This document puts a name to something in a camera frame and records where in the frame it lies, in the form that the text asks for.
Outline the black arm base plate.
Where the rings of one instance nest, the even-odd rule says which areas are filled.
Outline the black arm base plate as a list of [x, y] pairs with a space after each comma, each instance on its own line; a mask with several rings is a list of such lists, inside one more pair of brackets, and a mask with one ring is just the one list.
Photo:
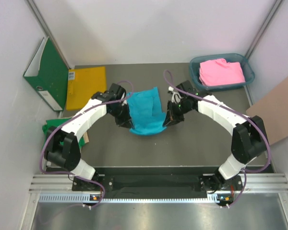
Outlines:
[[95, 181], [106, 189], [106, 193], [123, 189], [182, 189], [191, 192], [213, 192], [218, 190], [238, 191], [242, 188], [241, 177], [236, 175], [227, 181], [215, 175], [196, 174], [107, 174], [94, 176]]

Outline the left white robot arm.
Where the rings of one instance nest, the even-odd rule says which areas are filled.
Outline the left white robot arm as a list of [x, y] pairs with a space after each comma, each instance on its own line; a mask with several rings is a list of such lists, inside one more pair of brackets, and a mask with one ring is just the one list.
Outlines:
[[115, 83], [105, 92], [96, 92], [76, 115], [58, 127], [49, 128], [42, 148], [44, 159], [61, 167], [63, 173], [82, 179], [87, 189], [96, 189], [99, 178], [95, 168], [82, 159], [79, 141], [97, 120], [107, 114], [114, 117], [116, 125], [132, 128], [127, 104], [127, 99], [131, 96], [132, 93], [127, 93]]

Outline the teal t shirt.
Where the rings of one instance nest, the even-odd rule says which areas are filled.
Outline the teal t shirt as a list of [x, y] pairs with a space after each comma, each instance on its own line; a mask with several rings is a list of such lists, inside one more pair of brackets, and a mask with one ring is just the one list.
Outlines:
[[130, 132], [139, 136], [151, 136], [163, 132], [166, 113], [162, 110], [157, 87], [135, 92], [127, 99], [133, 127]]

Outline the green t shirt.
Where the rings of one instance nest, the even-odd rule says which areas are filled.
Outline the green t shirt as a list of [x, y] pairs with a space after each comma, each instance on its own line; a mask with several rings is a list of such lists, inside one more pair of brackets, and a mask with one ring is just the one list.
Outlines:
[[[42, 131], [44, 133], [45, 140], [47, 139], [46, 135], [47, 135], [47, 131], [49, 130], [50, 127], [52, 127], [52, 126], [58, 127], [70, 119], [71, 119], [71, 117], [47, 120], [46, 123], [42, 126]], [[79, 148], [81, 149], [85, 144], [86, 144], [86, 142], [85, 142], [84, 137], [81, 137], [81, 139], [79, 141]]]

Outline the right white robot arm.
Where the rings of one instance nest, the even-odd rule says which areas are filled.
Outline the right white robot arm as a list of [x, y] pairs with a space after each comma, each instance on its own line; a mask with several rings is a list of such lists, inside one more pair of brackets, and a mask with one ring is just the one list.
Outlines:
[[163, 126], [176, 125], [184, 121], [186, 113], [195, 110], [221, 125], [232, 137], [231, 154], [213, 175], [215, 190], [227, 189], [232, 178], [267, 150], [268, 140], [260, 117], [239, 115], [210, 92], [198, 92], [188, 80], [169, 87], [168, 93], [171, 99]]

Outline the yellow folder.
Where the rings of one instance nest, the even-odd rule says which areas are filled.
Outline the yellow folder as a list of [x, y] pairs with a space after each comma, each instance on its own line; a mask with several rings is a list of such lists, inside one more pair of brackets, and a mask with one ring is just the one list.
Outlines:
[[104, 92], [106, 89], [105, 67], [69, 70], [66, 110], [83, 108], [96, 92]]

